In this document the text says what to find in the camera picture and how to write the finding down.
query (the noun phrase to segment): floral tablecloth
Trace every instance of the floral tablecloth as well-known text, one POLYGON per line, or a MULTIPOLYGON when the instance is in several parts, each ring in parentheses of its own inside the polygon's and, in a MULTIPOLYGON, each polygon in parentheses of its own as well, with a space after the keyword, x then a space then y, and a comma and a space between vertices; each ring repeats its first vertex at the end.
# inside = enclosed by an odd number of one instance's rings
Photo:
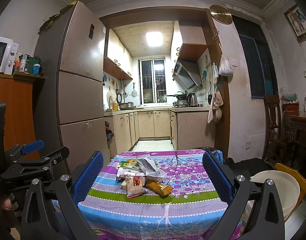
MULTIPOLYGON (((204 150, 125 152, 116 155, 96 178, 78 207, 99 239, 206 238, 227 208, 202 165, 204 150), (154 192, 126 199, 116 181, 115 162, 149 153, 167 172, 165 182, 174 190, 162 198, 154 192)), ((239 236, 237 227, 231 239, 239 236)))

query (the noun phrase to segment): electric kettle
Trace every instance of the electric kettle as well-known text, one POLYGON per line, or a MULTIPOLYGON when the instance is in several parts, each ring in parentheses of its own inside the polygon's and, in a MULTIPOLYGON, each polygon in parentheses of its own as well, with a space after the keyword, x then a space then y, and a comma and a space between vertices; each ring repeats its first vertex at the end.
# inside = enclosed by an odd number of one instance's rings
POLYGON ((195 93, 188 93, 187 96, 186 96, 186 102, 191 107, 198 106, 197 97, 196 97, 195 93))

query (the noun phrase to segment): range hood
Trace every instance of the range hood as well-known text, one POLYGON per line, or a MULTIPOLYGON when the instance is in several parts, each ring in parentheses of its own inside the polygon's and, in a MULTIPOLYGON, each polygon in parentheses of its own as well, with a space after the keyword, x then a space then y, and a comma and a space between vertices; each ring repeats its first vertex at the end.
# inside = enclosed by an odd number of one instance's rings
POLYGON ((177 60, 173 76, 176 76, 180 80, 185 90, 192 92, 198 89, 201 84, 201 77, 196 63, 177 60))

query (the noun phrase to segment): refrigerator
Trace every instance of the refrigerator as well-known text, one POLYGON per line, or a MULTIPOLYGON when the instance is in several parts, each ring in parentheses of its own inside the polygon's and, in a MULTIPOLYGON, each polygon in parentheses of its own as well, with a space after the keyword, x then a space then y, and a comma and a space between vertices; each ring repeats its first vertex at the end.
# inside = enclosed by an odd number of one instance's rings
POLYGON ((36 139, 40 155, 66 146, 70 155, 54 167, 54 176, 71 173, 95 151, 109 162, 103 113, 103 53, 106 28, 83 3, 60 15, 40 33, 35 56, 46 79, 33 91, 36 139))

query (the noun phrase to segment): gas stove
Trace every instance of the gas stove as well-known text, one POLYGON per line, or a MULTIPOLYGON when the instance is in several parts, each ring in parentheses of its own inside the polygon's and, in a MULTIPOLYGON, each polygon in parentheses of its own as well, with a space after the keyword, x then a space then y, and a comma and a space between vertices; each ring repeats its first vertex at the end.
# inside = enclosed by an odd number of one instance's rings
POLYGON ((173 106, 175 107, 189 107, 189 104, 186 100, 177 100, 173 103, 173 106))

